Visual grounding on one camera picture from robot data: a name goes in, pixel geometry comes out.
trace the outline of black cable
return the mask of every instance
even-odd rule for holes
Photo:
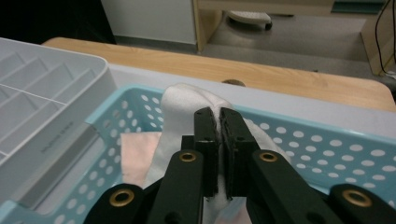
[[[381,12],[379,13],[378,19],[376,19],[376,23],[375,23],[375,43],[376,43],[376,47],[378,49],[379,63],[381,64],[381,69],[385,74],[387,74],[387,72],[385,71],[384,64],[382,64],[381,48],[379,47],[379,43],[378,43],[378,24],[382,17],[382,14],[384,14],[385,8],[387,8],[389,2],[390,2],[390,0],[388,0],[388,2],[385,4],[385,6],[381,9]]]

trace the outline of pink cloth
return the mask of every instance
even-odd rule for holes
[[[160,136],[161,133],[121,134],[121,170],[124,183],[143,188]]]

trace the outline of white object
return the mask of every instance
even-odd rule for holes
[[[266,24],[265,30],[272,28],[271,17],[265,12],[228,11],[227,15],[235,20],[247,24]]]
[[[233,108],[230,103],[209,91],[186,84],[177,84],[166,89],[162,99],[163,134],[155,150],[152,163],[148,170],[145,187],[148,187],[165,174],[172,155],[180,150],[182,135],[193,135],[193,114],[195,111],[210,106],[217,123],[218,138],[221,138],[219,112],[222,107]],[[261,148],[267,148],[282,154],[289,160],[263,130],[247,121],[251,133]],[[222,171],[222,145],[219,147],[219,193],[209,202],[204,202],[204,223],[215,223],[219,212],[230,202],[225,194],[225,180]],[[241,207],[244,200],[233,200],[234,206]]]
[[[196,44],[192,1],[102,0],[114,35]]]
[[[0,38],[0,203],[38,203],[77,156],[61,145],[115,89],[102,58]]]

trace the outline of wooden furniture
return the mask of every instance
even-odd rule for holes
[[[372,80],[61,37],[44,45],[97,55],[114,64],[217,82],[238,79],[250,88],[396,112],[389,89]]]
[[[193,2],[198,51],[204,49],[210,36],[216,31],[222,10],[263,11],[269,14],[366,19],[367,22],[361,30],[364,47],[366,48],[373,74],[383,75],[375,44],[375,22],[378,17],[377,15],[333,13],[332,6],[334,0],[193,0]],[[385,68],[394,65],[394,61],[391,59],[393,56],[391,45],[393,43],[391,6],[392,4],[388,4],[384,12],[384,18],[381,19],[382,22],[378,28],[380,48]]]

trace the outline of white cabinet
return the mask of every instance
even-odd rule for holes
[[[191,0],[102,0],[114,35],[196,44]]]

